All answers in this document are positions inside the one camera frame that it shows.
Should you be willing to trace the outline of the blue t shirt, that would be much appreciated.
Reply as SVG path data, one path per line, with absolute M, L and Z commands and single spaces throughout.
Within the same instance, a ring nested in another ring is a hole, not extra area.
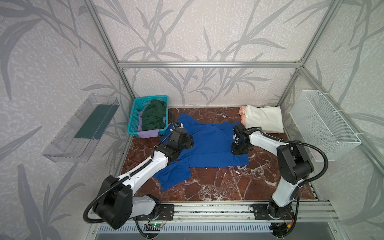
M 237 123 L 203 124 L 193 117 L 181 114 L 178 122 L 194 139 L 194 147 L 181 152 L 176 161 L 158 171 L 154 177 L 161 183 L 162 191 L 191 177 L 190 168 L 240 167 L 249 164 L 248 154 L 232 154 L 233 128 Z

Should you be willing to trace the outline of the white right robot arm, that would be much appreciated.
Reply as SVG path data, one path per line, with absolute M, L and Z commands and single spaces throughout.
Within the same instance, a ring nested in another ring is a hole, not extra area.
M 274 154 L 278 159 L 281 179 L 268 204 L 253 208 L 255 218 L 278 220 L 287 216 L 292 211 L 292 202 L 299 197 L 303 182 L 314 171 L 305 146 L 301 142 L 268 135 L 260 127 L 247 129 L 243 124 L 237 124 L 233 130 L 233 155 L 245 155 L 256 146 Z

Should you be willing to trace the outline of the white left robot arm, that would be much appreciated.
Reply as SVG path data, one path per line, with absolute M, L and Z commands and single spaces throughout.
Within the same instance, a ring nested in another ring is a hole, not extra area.
M 135 194 L 153 175 L 176 161 L 184 149 L 194 147 L 193 137 L 184 128 L 174 128 L 169 136 L 168 141 L 155 146 L 151 155 L 134 169 L 104 179 L 98 196 L 83 213 L 86 223 L 107 223 L 116 230 L 138 216 L 159 215 L 161 203 L 157 198 L 135 197 Z

